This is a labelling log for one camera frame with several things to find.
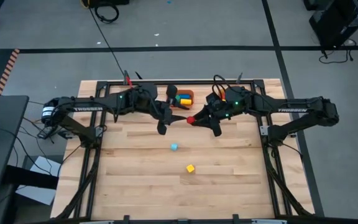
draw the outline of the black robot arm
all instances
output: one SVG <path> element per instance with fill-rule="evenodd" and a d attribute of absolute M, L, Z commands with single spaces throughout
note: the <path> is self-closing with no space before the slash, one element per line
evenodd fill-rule
<path fill-rule="evenodd" d="M 208 95 L 207 104 L 199 113 L 187 118 L 188 123 L 211 128 L 215 136 L 220 136 L 220 120 L 231 119 L 239 114 L 267 116 L 272 113 L 305 113 L 301 118 L 282 126 L 273 125 L 267 128 L 268 142 L 277 146 L 281 145 L 289 134 L 315 125 L 333 126 L 339 121 L 335 104 L 323 97 L 274 99 L 246 90 L 242 86 L 230 86 L 226 89 L 225 96 L 224 101 L 215 93 Z"/>
<path fill-rule="evenodd" d="M 174 121 L 186 119 L 182 116 L 172 115 L 170 106 L 188 110 L 175 99 L 177 88 L 169 85 L 167 88 L 167 100 L 155 100 L 157 87 L 152 83 L 144 83 L 128 90 L 112 93 L 104 98 L 75 98 L 61 97 L 54 98 L 44 104 L 42 111 L 42 122 L 45 128 L 61 126 L 74 135 L 77 135 L 82 145 L 92 146 L 98 144 L 100 129 L 85 127 L 73 118 L 69 117 L 71 112 L 103 111 L 114 115 L 114 122 L 117 122 L 119 115 L 133 112 L 147 113 L 158 120 L 157 131 L 165 134 L 167 128 Z"/>

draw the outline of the wooden tabletop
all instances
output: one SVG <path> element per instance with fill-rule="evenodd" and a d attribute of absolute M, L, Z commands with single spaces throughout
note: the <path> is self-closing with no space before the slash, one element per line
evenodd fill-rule
<path fill-rule="evenodd" d="M 265 79 L 265 89 L 274 98 L 284 98 L 279 79 Z M 97 81 L 82 81 L 78 97 L 93 96 Z M 190 116 L 205 104 L 211 85 L 177 85 L 195 93 L 190 111 L 174 109 L 173 114 Z M 126 86 L 112 87 L 111 93 Z M 165 100 L 166 86 L 158 86 L 159 100 Z M 91 113 L 75 113 L 74 118 L 89 126 Z M 289 114 L 273 114 L 274 124 L 290 121 Z M 157 132 L 157 121 L 147 114 L 133 113 L 106 117 L 108 130 L 102 144 L 92 220 L 273 218 L 269 185 L 262 155 L 257 121 L 241 115 L 221 121 L 222 135 L 192 127 L 186 121 L 168 126 L 167 134 Z M 170 146 L 178 144 L 176 152 Z M 285 144 L 298 148 L 296 139 Z M 79 145 L 69 140 L 65 156 Z M 314 212 L 301 159 L 294 150 L 279 147 L 288 188 L 309 212 Z M 77 150 L 64 163 L 51 217 L 57 216 L 78 188 L 84 150 Z M 188 173 L 186 166 L 195 171 Z M 278 200 L 284 213 L 278 187 Z M 86 207 L 88 192 L 83 197 Z"/>

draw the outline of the small block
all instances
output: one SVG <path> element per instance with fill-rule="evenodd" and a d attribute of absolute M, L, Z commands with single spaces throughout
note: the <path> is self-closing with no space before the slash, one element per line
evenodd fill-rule
<path fill-rule="evenodd" d="M 191 100 L 187 100 L 187 99 L 181 99 L 180 100 L 180 104 L 181 105 L 191 105 L 192 101 Z"/>
<path fill-rule="evenodd" d="M 189 94 L 179 94 L 179 97 L 181 99 L 190 99 L 191 98 Z"/>
<path fill-rule="evenodd" d="M 178 144 L 172 144 L 171 150 L 176 151 L 178 149 Z"/>
<path fill-rule="evenodd" d="M 191 165 L 191 164 L 186 166 L 186 169 L 187 169 L 188 172 L 193 172 L 195 170 L 194 166 Z"/>

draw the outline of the power cord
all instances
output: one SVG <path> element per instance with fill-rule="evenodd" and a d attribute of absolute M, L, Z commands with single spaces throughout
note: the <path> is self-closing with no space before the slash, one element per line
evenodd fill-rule
<path fill-rule="evenodd" d="M 357 46 L 357 42 L 356 42 L 355 40 L 352 40 L 352 39 L 348 39 L 348 40 L 353 41 L 353 43 L 354 43 L 353 46 L 354 46 L 354 47 Z M 318 61 L 319 61 L 320 63 L 325 64 L 325 65 L 332 64 L 332 63 L 346 63 L 349 59 L 351 60 L 351 62 L 354 61 L 354 59 L 353 59 L 353 57 L 352 57 L 352 50 L 351 50 L 351 49 L 350 49 L 350 50 L 347 50 L 347 49 L 346 49 L 346 59 L 343 60 L 343 61 L 324 62 L 324 61 L 321 60 L 321 59 L 325 58 L 326 56 L 332 55 L 334 52 L 335 52 L 335 50 L 333 50 L 333 51 L 330 52 L 329 54 L 326 54 L 326 55 L 321 56 L 321 57 L 318 59 Z"/>
<path fill-rule="evenodd" d="M 15 151 L 15 154 L 16 154 L 16 165 L 15 166 L 17 167 L 17 165 L 19 164 L 19 155 L 17 154 L 15 146 L 13 146 L 13 150 Z"/>
<path fill-rule="evenodd" d="M 106 125 L 103 125 L 103 131 L 98 135 L 98 137 L 100 137 L 103 133 L 105 133 L 107 131 L 107 126 Z M 59 167 L 59 170 L 57 171 L 57 176 L 59 177 L 60 176 L 60 169 L 62 168 L 63 164 L 66 162 L 66 160 L 72 155 L 74 154 L 75 151 L 77 151 L 77 149 L 79 149 L 81 147 L 81 144 L 75 148 L 66 158 L 64 158 L 62 164 L 60 165 Z"/>
<path fill-rule="evenodd" d="M 287 144 L 284 144 L 284 143 L 282 143 L 282 144 L 283 144 L 283 146 L 286 146 L 286 147 L 288 147 L 288 148 L 290 148 L 290 149 L 296 151 L 296 152 L 299 154 L 299 156 L 301 157 L 301 160 L 303 159 L 303 154 L 302 154 L 299 150 L 297 150 L 297 149 L 295 149 L 294 147 L 289 146 L 289 145 L 287 145 Z M 268 146 L 272 148 L 272 152 L 270 153 L 270 155 L 271 155 L 273 158 L 276 158 L 276 154 L 278 153 L 278 152 L 277 152 L 278 150 L 276 150 L 276 147 L 273 147 L 273 146 L 270 145 L 270 144 L 269 144 Z"/>
<path fill-rule="evenodd" d="M 42 106 L 44 105 L 43 103 L 38 103 L 38 102 L 30 101 L 30 100 L 29 100 L 29 103 L 38 104 L 38 105 L 42 105 Z"/>
<path fill-rule="evenodd" d="M 89 9 L 89 11 L 90 11 L 90 13 L 91 13 L 91 15 L 92 15 L 92 18 L 93 18 L 93 20 L 94 20 L 94 23 L 98 26 L 98 29 L 99 29 L 99 31 L 100 31 L 100 34 L 102 35 L 102 37 L 103 37 L 105 43 L 106 43 L 107 46 L 109 47 L 110 52 L 112 53 L 112 56 L 113 56 L 114 59 L 116 60 L 116 63 L 117 63 L 117 65 L 118 65 L 119 70 L 120 70 L 121 73 L 122 73 L 122 76 L 123 76 L 124 79 L 125 79 L 125 78 L 126 78 L 126 77 L 125 77 L 125 74 L 124 74 L 124 72 L 122 71 L 122 68 L 121 68 L 121 66 L 120 66 L 120 64 L 119 64 L 119 62 L 118 62 L 118 59 L 117 59 L 117 57 L 116 57 L 116 54 L 114 53 L 114 51 L 112 51 L 112 48 L 110 47 L 109 42 L 106 40 L 106 37 L 104 36 L 102 30 L 100 29 L 100 26 L 99 26 L 98 22 L 96 21 L 94 15 L 93 15 L 93 12 L 92 12 L 92 10 L 91 10 L 91 8 L 88 8 L 88 9 Z"/>
<path fill-rule="evenodd" d="M 44 151 L 41 149 L 40 143 L 38 142 L 38 138 L 35 137 L 35 136 L 33 136 L 32 134 L 30 134 L 23 126 L 20 126 L 20 127 L 25 131 L 26 134 L 28 134 L 29 136 L 35 138 L 35 140 L 37 141 L 38 148 L 40 149 L 40 151 L 42 152 L 42 154 L 44 155 L 45 159 L 47 160 L 47 162 L 48 162 L 48 164 L 49 164 L 49 166 L 50 166 L 50 168 L 49 168 L 49 173 L 51 173 L 51 172 L 52 172 L 52 164 L 49 162 L 49 159 L 48 159 L 47 155 L 46 155 L 46 154 L 44 153 Z"/>

